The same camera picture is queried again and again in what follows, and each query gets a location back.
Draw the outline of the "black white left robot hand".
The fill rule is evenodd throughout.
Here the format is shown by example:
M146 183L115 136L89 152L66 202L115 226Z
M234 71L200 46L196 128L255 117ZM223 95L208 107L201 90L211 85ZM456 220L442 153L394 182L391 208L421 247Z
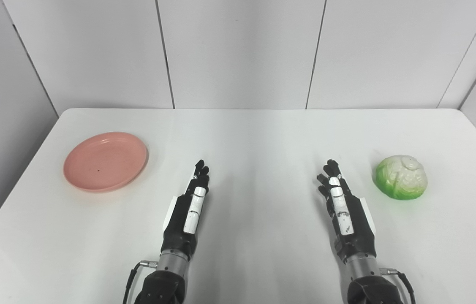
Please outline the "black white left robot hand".
M178 196L176 200L169 223L163 232L161 252L176 253L179 251L186 256L187 260L191 260L198 243L197 236L195 233L186 233L183 229L195 189L201 187L209 192L208 184L209 167L201 159L195 165L193 177L190 179L185 193Z

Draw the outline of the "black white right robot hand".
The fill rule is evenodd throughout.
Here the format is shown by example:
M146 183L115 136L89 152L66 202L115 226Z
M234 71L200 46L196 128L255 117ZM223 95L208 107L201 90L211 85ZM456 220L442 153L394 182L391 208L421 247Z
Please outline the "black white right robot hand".
M343 263L355 255L376 257L375 235L362 201L355 196L342 176L337 161L327 160L323 173L317 175L319 192L334 227L336 254Z

